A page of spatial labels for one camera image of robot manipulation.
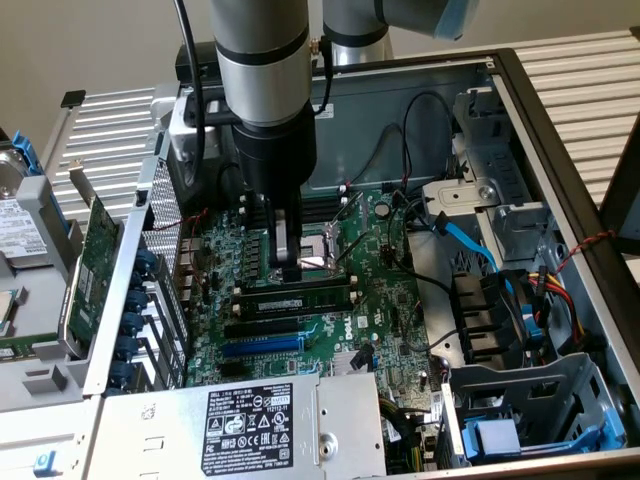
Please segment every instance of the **black connector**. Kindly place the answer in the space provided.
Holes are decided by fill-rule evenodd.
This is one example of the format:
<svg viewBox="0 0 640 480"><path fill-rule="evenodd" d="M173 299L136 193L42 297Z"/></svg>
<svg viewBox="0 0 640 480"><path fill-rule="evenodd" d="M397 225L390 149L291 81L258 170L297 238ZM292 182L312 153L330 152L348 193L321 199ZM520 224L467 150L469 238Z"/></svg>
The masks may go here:
<svg viewBox="0 0 640 480"><path fill-rule="evenodd" d="M354 370L360 370L364 365L367 366L367 372L373 372L373 352L374 348L370 343L362 345L360 350L354 355L349 364Z"/></svg>
<svg viewBox="0 0 640 480"><path fill-rule="evenodd" d="M558 348L558 354L566 356L571 353L597 353L603 352L607 348L607 342L600 335L594 335L590 330L585 328L584 335L580 337L578 342L573 341L573 336L569 336L567 340Z"/></svg>
<svg viewBox="0 0 640 480"><path fill-rule="evenodd" d="M391 182L382 182L380 186L382 193L391 193L394 190L393 183Z"/></svg>
<svg viewBox="0 0 640 480"><path fill-rule="evenodd" d="M297 333L299 329L298 325L297 318L227 325L224 327L224 337L235 339Z"/></svg>
<svg viewBox="0 0 640 480"><path fill-rule="evenodd" d="M449 217L446 213L440 212L440 214L436 217L436 221L433 223L436 230L443 237L447 234L447 225L449 224Z"/></svg>

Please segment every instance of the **red wire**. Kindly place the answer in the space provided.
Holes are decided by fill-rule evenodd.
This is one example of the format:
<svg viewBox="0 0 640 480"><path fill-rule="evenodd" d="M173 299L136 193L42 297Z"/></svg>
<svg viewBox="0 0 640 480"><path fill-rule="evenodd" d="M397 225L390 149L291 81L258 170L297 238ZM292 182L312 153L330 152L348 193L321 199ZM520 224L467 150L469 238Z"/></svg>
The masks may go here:
<svg viewBox="0 0 640 480"><path fill-rule="evenodd" d="M530 278L529 279L529 283L531 283L534 287L538 286L538 281ZM563 300L567 303L567 306L569 307L569 312L571 314L571 334L573 337L574 342L578 342L578 340L580 339L579 335L578 335L578 323L577 323L577 314L576 314L576 307L575 304L573 303L573 299L571 298L571 295L569 295L569 293L563 289L558 287L557 285L553 285L552 283L546 283L545 284L545 289L549 292L553 292L557 295L560 295Z"/></svg>
<svg viewBox="0 0 640 480"><path fill-rule="evenodd" d="M597 235L594 235L593 237L585 238L580 244L576 245L569 251L567 258L565 258L562 261L562 263L558 266L558 269L556 270L555 274L557 275L558 273L560 273L564 269L564 267L566 267L567 264L569 263L569 259L571 259L571 257L573 257L573 255L575 255L579 250L583 250L584 248L588 247L592 243L599 242L603 238L607 238L607 237L616 238L616 232L614 232L613 230L608 230L606 232L600 232Z"/></svg>
<svg viewBox="0 0 640 480"><path fill-rule="evenodd" d="M154 232L160 232L162 230L168 230L171 227L175 227L176 225L182 225L183 223L189 223L192 222L193 220L195 220L196 222L200 220L201 217L205 217L207 216L207 214L209 213L209 209L205 208L204 210L202 210L198 215L192 215L190 217L187 218L183 218L181 220L178 220L177 222L173 222L169 225L164 225L162 227L157 227L154 228L153 231Z"/></svg>

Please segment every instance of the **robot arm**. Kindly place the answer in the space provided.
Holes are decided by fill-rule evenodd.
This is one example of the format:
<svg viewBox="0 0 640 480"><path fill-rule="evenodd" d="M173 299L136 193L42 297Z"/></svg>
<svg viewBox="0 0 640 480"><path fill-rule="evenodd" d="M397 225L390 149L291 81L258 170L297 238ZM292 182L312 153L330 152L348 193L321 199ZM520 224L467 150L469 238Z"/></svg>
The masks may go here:
<svg viewBox="0 0 640 480"><path fill-rule="evenodd" d="M233 126L240 166L266 198L270 263L285 281L299 280L300 186L316 165L307 0L210 1L226 102L241 120ZM325 32L346 48L377 42L388 24L438 35L444 19L464 23L475 3L324 0Z"/></svg>

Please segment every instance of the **blue latch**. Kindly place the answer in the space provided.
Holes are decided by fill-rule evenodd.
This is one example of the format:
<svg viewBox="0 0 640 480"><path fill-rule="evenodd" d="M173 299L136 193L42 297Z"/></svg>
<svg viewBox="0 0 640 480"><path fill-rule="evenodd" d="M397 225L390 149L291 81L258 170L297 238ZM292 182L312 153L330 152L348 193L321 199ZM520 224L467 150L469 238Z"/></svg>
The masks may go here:
<svg viewBox="0 0 640 480"><path fill-rule="evenodd" d="M36 457L36 462L33 464L33 475L36 478L55 477L57 475L57 472L53 470L53 461L55 460L55 457L55 450L38 455Z"/></svg>
<svg viewBox="0 0 640 480"><path fill-rule="evenodd" d="M36 155L36 149L33 148L31 140L27 137L20 135L20 130L16 132L11 142L16 150L18 150L24 159L27 161L29 167L29 175L43 175L42 167L38 161L38 155Z"/></svg>

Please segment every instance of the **blue plastic clip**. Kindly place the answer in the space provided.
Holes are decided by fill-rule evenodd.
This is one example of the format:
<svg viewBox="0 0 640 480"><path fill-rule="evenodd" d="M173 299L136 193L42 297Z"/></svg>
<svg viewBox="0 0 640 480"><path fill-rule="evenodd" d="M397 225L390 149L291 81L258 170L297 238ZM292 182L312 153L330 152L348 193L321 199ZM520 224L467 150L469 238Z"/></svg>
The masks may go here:
<svg viewBox="0 0 640 480"><path fill-rule="evenodd" d="M42 171L42 167L40 166L40 162L38 161L38 155L36 155L36 150L35 148L33 148L31 140L20 135L20 130L18 130L14 135L13 141L11 143L27 161L27 166L29 167L29 175L44 174L44 172Z"/></svg>

